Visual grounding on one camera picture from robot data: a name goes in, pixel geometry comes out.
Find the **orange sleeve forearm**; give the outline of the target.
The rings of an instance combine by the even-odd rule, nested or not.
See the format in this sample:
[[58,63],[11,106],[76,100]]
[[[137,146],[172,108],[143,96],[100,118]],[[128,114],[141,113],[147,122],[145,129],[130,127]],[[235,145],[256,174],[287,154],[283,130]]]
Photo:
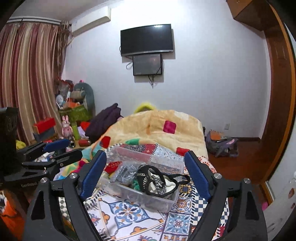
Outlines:
[[11,240],[22,240],[25,227],[25,220],[19,211],[13,207],[5,192],[1,192],[1,221],[4,224],[3,231],[8,231],[12,235]]

